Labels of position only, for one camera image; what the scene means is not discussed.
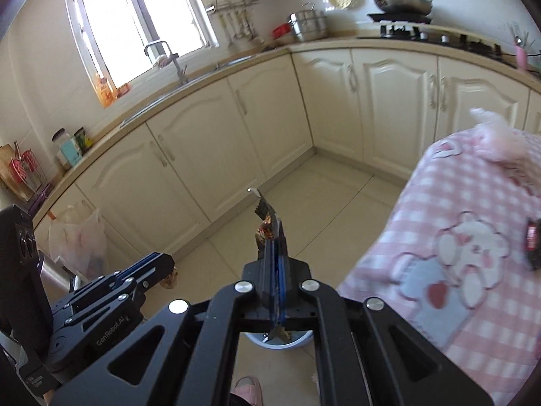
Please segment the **kitchen window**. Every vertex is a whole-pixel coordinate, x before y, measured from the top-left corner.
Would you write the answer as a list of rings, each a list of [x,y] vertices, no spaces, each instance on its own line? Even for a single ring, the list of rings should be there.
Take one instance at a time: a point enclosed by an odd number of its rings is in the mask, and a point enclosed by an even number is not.
[[[218,45],[202,0],[66,0],[66,5],[93,88],[99,72],[114,87],[116,99],[156,69],[152,62],[166,53],[158,46],[148,58],[144,47],[149,42],[166,40],[182,68]]]

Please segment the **glass jar with label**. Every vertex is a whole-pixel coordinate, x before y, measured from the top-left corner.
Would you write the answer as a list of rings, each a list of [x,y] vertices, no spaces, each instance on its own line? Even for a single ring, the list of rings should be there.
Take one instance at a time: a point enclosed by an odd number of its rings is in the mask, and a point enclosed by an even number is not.
[[[81,150],[74,138],[68,134],[65,128],[57,130],[51,141],[56,149],[56,157],[62,168],[68,171],[81,161]]]

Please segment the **pink slipper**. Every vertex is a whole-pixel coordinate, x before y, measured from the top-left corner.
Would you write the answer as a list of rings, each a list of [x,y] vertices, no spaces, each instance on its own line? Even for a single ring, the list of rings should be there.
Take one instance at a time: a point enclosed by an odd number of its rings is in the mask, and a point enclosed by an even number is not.
[[[234,405],[262,406],[263,396],[259,380],[253,376],[245,376],[237,381],[230,393]]]

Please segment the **wall utensil rack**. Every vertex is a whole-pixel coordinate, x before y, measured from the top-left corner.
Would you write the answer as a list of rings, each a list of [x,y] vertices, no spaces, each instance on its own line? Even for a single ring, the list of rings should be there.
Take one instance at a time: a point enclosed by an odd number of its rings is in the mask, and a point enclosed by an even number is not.
[[[209,18],[217,18],[227,40],[228,49],[236,48],[242,41],[256,43],[261,40],[250,10],[260,0],[213,0],[205,7]]]

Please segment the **pink white plastic bag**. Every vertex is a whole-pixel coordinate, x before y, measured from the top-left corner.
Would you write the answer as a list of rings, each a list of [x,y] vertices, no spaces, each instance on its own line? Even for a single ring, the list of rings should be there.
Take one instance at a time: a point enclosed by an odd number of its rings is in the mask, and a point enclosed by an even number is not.
[[[530,158],[524,134],[495,112],[476,107],[470,108],[469,114],[476,121],[472,131],[474,153],[506,169],[520,184],[540,188],[540,168]]]

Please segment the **cream lower cabinets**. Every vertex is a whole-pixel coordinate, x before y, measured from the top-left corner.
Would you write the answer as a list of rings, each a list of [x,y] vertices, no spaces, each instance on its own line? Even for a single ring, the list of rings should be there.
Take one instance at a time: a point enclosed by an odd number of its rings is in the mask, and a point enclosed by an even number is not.
[[[461,49],[399,40],[290,46],[213,71],[105,135],[59,182],[34,225],[44,243],[71,204],[99,210],[124,265],[208,234],[314,150],[407,179],[469,109],[540,129],[540,81]]]

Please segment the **black gas stove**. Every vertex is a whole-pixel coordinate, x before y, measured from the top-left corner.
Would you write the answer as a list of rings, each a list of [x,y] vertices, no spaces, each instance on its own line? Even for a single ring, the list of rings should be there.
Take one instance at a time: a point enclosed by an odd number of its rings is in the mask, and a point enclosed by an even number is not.
[[[505,52],[498,41],[465,30],[435,25],[428,16],[370,14],[369,18],[371,22],[358,25],[358,39],[420,41],[475,53],[517,67],[515,55]]]

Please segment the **black red snack wrapper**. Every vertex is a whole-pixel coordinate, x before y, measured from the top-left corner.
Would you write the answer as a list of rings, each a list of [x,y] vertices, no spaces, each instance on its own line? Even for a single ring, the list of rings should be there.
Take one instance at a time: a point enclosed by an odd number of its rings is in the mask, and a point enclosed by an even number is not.
[[[274,339],[285,343],[291,341],[291,333],[285,327],[286,310],[286,265],[288,250],[284,235],[282,220],[272,205],[266,200],[258,188],[250,187],[248,192],[259,199],[255,213],[259,216],[261,224],[256,231],[256,244],[258,246],[258,260],[263,260],[263,270],[269,274],[269,314],[272,328],[265,333],[262,340],[264,344]]]

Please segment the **pink checkered tablecloth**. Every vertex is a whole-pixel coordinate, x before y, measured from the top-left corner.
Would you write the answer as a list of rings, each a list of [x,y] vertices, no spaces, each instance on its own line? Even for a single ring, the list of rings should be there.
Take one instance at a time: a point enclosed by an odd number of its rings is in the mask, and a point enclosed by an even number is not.
[[[540,361],[540,275],[524,251],[540,216],[540,139],[524,141],[515,167],[482,159],[472,130],[431,145],[337,289],[383,299],[497,405]]]

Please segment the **steel stock pot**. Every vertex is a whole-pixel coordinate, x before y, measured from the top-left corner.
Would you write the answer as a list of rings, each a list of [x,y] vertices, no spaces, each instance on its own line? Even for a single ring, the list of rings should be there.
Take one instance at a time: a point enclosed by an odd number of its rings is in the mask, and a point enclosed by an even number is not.
[[[288,22],[299,42],[324,40],[328,37],[326,15],[320,10],[304,9],[291,13]]]

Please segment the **pink utensil holder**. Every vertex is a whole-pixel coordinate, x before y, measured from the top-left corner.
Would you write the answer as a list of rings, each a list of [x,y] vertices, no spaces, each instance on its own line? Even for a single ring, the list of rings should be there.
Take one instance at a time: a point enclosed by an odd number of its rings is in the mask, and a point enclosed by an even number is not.
[[[521,71],[528,70],[528,53],[522,45],[515,46],[515,61],[518,69]]]

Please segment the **orange bottle on sill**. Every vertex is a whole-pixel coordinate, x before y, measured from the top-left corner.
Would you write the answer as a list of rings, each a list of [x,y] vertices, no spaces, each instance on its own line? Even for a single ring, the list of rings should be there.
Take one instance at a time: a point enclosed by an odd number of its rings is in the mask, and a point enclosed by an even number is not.
[[[94,76],[94,88],[103,108],[111,106],[112,103],[116,101],[116,91],[114,87],[107,77],[100,75],[99,72]]]

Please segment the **hanging white plastic bag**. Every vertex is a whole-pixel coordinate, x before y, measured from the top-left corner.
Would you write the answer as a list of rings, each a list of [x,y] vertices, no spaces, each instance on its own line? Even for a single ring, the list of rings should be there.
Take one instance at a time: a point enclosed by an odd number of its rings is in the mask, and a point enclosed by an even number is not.
[[[49,226],[49,257],[90,281],[107,274],[107,237],[98,209],[82,200],[58,213]]]

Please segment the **blue white trash bin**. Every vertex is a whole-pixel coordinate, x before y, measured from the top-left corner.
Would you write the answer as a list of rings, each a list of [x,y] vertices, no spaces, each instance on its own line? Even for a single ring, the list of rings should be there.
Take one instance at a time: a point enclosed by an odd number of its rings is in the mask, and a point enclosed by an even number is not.
[[[304,347],[313,340],[312,331],[282,332],[278,335],[267,333],[244,333],[253,344],[272,351]]]

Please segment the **red bowl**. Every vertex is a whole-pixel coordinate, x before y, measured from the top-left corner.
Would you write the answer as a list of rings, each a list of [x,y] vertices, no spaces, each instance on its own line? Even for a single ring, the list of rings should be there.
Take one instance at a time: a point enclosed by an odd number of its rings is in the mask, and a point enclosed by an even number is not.
[[[278,40],[291,33],[291,25],[289,23],[282,23],[278,27],[272,30],[272,38]]]

